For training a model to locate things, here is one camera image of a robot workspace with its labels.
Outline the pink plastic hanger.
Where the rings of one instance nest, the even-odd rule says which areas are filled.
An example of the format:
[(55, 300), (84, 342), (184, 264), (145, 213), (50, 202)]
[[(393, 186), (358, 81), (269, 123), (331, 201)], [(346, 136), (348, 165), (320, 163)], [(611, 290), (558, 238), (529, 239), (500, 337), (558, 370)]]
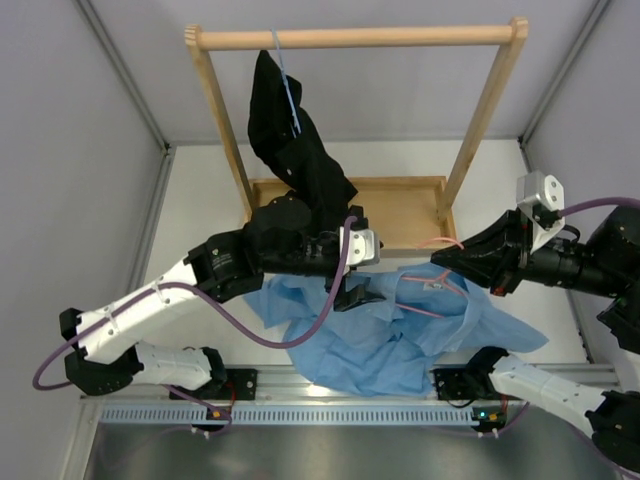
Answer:
[[(461, 241), (451, 238), (451, 237), (446, 237), (446, 236), (439, 236), (439, 237), (433, 237), (430, 238), (426, 241), (423, 241), (419, 244), (416, 245), (417, 249), (428, 249), (428, 250), (439, 250), (439, 249), (443, 249), (443, 244), (448, 244), (448, 245), (455, 245), (457, 247), (459, 247), (460, 249), (464, 249), (464, 245), (462, 244)], [(440, 276), (435, 277), (435, 278), (425, 278), (425, 277), (402, 277), (403, 280), (405, 281), (409, 281), (409, 282), (414, 282), (414, 283), (421, 283), (422, 286), (424, 288), (426, 288), (428, 291), (443, 291), (443, 292), (449, 292), (452, 293), (458, 297), (461, 298), (467, 298), (467, 295), (465, 292), (459, 290), (457, 287), (450, 285), (448, 283), (448, 277), (450, 275), (450, 271), (446, 270), (444, 273), (442, 273)], [(402, 310), (406, 310), (406, 311), (411, 311), (411, 312), (415, 312), (415, 313), (419, 313), (421, 315), (424, 316), (428, 316), (428, 317), (433, 317), (433, 318), (442, 318), (442, 315), (434, 313), (432, 311), (426, 310), (426, 309), (422, 309), (422, 308), (418, 308), (418, 307), (414, 307), (414, 306), (410, 306), (408, 304), (403, 304), (403, 303), (396, 303), (396, 306)]]

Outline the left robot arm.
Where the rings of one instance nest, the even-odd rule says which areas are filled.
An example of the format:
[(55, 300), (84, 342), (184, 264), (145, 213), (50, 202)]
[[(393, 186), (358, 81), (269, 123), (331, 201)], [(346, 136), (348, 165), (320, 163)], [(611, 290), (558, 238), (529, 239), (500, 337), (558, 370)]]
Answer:
[[(211, 236), (131, 294), (93, 311), (63, 311), (59, 324), (68, 343), (67, 380), (89, 396), (144, 384), (170, 385), (216, 398), (227, 381), (217, 350), (172, 350), (146, 343), (145, 336), (184, 316), (191, 302), (200, 299), (258, 344), (271, 349), (297, 347), (320, 329), (331, 312), (379, 300), (362, 286), (347, 288), (346, 278), (358, 267), (377, 264), (382, 247), (360, 206), (350, 207), (335, 229), (318, 230), (302, 200), (278, 197), (256, 209), (242, 228)], [(325, 281), (328, 298), (322, 310), (311, 327), (291, 340), (261, 338), (222, 306), (260, 290), (267, 274)]]

